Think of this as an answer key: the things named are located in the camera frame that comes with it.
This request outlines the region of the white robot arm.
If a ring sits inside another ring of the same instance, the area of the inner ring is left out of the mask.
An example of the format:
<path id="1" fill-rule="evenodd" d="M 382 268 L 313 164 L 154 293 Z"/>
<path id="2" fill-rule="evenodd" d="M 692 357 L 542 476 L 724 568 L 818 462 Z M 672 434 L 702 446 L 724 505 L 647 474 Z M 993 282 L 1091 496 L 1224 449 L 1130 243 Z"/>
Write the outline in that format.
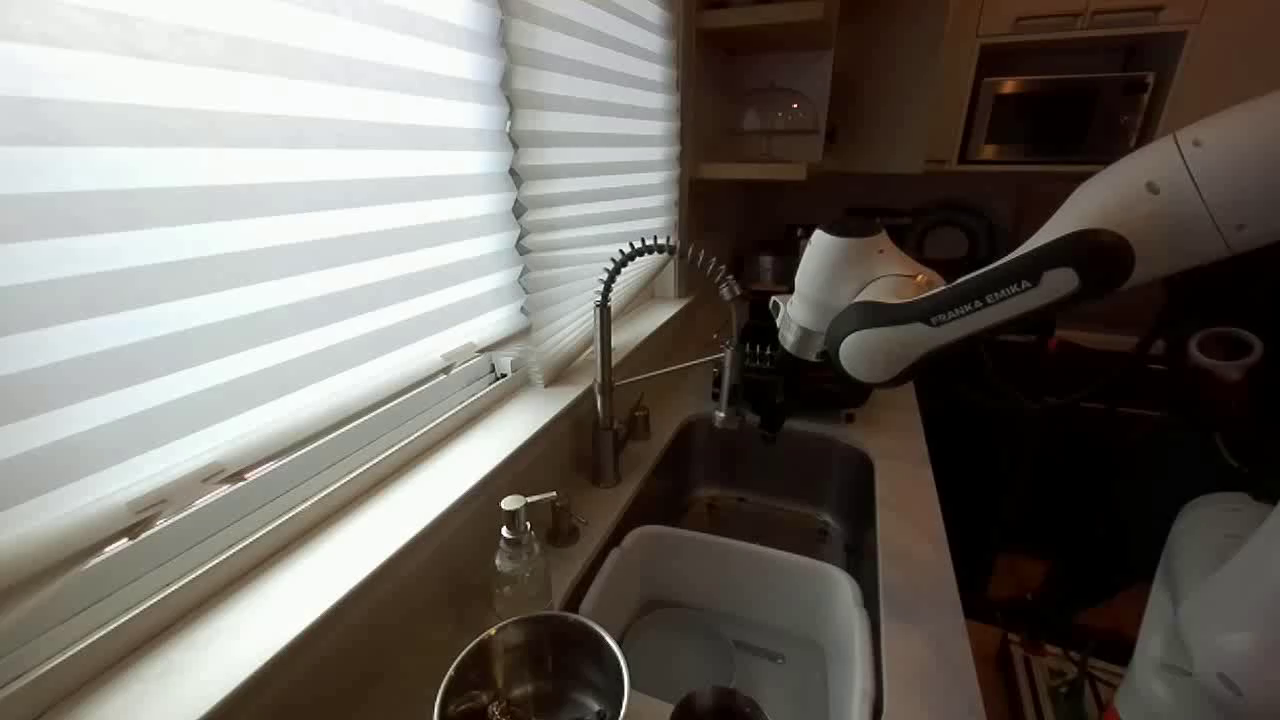
<path id="1" fill-rule="evenodd" d="M 1280 93 L 1140 144 L 1074 186 L 1006 255 L 943 282 L 880 226 L 818 226 L 767 300 L 788 362 L 856 390 L 909 381 L 962 341 L 1280 242 Z"/>

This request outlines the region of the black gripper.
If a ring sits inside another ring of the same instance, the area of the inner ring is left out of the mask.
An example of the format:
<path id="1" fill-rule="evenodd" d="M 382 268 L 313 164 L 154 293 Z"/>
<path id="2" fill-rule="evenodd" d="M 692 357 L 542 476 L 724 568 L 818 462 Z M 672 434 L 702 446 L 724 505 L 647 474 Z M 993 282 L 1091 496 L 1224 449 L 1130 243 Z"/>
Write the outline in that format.
<path id="1" fill-rule="evenodd" d="M 776 436 L 788 419 L 858 410 L 867 390 L 826 365 L 788 357 L 776 328 L 750 316 L 740 334 L 740 402 L 760 434 Z"/>

